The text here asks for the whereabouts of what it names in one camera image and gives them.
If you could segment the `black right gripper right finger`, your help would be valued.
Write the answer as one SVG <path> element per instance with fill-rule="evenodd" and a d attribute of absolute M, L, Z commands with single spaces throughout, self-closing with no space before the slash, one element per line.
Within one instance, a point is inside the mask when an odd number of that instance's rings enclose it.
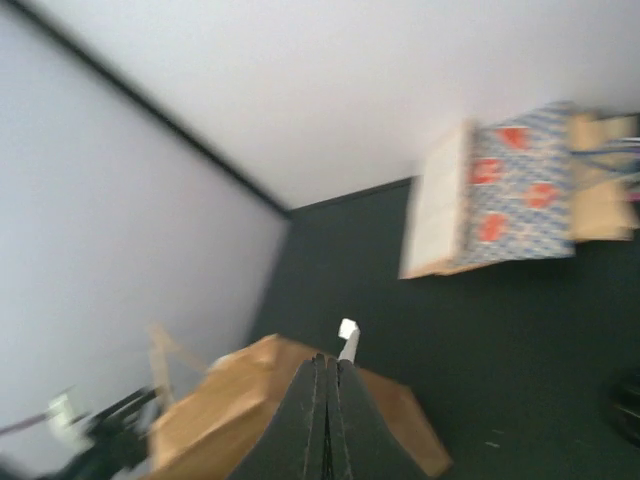
<path fill-rule="evenodd" d="M 413 479 L 415 462 L 393 437 L 354 365 L 327 362 L 332 479 Z"/>

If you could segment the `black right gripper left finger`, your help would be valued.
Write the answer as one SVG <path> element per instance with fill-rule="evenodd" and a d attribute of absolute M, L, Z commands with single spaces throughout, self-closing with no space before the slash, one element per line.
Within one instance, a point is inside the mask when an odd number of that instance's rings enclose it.
<path fill-rule="evenodd" d="M 326 415 L 326 359 L 317 354 L 299 366 L 266 430 L 229 477 L 321 479 Z"/>

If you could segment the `large brown paper bag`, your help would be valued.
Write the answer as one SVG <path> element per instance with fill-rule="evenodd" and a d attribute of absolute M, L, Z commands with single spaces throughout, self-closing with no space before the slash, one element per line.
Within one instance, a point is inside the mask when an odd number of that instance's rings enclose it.
<path fill-rule="evenodd" d="M 278 334 L 218 359 L 151 428 L 152 479 L 224 479 L 256 444 L 298 367 L 316 349 Z M 430 477 L 453 461 L 411 389 L 358 371 L 387 427 Z"/>

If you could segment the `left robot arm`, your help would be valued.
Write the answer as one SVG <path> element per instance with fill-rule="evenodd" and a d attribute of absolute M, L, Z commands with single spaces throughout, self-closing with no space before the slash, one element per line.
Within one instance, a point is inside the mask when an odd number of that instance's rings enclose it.
<path fill-rule="evenodd" d="M 48 426 L 54 437 L 74 451 L 53 479 L 111 479 L 131 471 L 149 456 L 149 427 L 143 422 L 149 405 L 157 406 L 156 391 L 134 391 L 104 410 L 90 415 L 75 408 L 68 393 L 49 403 Z"/>

